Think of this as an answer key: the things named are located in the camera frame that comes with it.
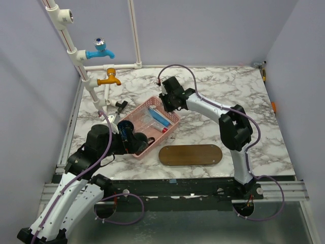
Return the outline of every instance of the pink basket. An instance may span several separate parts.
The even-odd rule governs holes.
[[[168,138],[172,134],[172,132],[178,127],[179,120],[180,120],[180,117],[176,113],[165,112],[163,104],[161,103],[160,99],[157,97],[149,98],[147,101],[145,101],[143,104],[141,104],[135,110],[133,110],[123,120],[130,120],[134,125],[135,131],[137,131],[137,128],[141,127],[142,122],[140,122],[138,119],[135,118],[135,114],[139,113],[139,111],[143,110],[143,108],[149,108],[150,105],[155,105],[156,110],[159,111],[162,115],[164,115],[173,124],[170,124],[167,127],[168,130],[165,133],[162,133],[153,127],[148,127],[144,131],[142,131],[148,138],[154,137],[155,141],[147,149],[145,149],[140,155],[133,154],[133,156],[137,159],[142,159],[149,152],[151,152],[157,145],[159,145],[159,143],[161,143],[163,140]]]

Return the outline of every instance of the gray wall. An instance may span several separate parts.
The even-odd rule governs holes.
[[[114,59],[99,57],[87,60],[85,66],[134,64],[136,55],[127,0],[56,0],[61,9],[71,9],[74,23],[68,26],[78,50],[96,51],[93,41],[103,37]]]
[[[41,1],[0,2],[0,243],[35,220],[79,75]]]
[[[264,60],[297,0],[135,0],[145,65]]]
[[[325,243],[325,1],[300,0],[267,56],[267,90]]]
[[[94,50],[95,37],[107,40],[116,57],[84,64],[136,61],[127,0],[57,0],[75,23],[70,35],[79,50]],[[250,65],[264,60],[297,0],[134,0],[144,65]]]

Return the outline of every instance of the blue tube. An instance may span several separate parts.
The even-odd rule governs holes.
[[[105,49],[103,51],[97,51],[97,52],[89,52],[86,51],[86,57],[87,59],[93,58],[93,57],[105,57],[105,56],[109,56],[110,58],[114,58],[115,54],[113,52],[111,52],[108,49]]]
[[[151,114],[151,116],[158,121],[159,123],[161,123],[163,126],[168,127],[171,123],[168,122],[168,120],[166,120],[164,117],[162,117],[159,113],[157,113],[156,111],[154,111],[151,108],[148,108],[149,113]]]

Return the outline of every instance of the oval wooden tray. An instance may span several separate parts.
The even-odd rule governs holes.
[[[221,161],[222,151],[212,144],[164,146],[158,156],[167,166],[211,165]]]

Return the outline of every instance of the screw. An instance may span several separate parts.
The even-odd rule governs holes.
[[[124,193],[124,194],[129,194],[130,191],[129,191],[128,189],[124,189],[124,190],[123,190],[123,193]]]
[[[257,194],[262,195],[263,194],[263,189],[261,187],[256,189]]]
[[[217,190],[217,193],[218,193],[219,195],[223,195],[223,194],[224,194],[223,189],[222,189],[222,188],[219,188],[219,189]]]

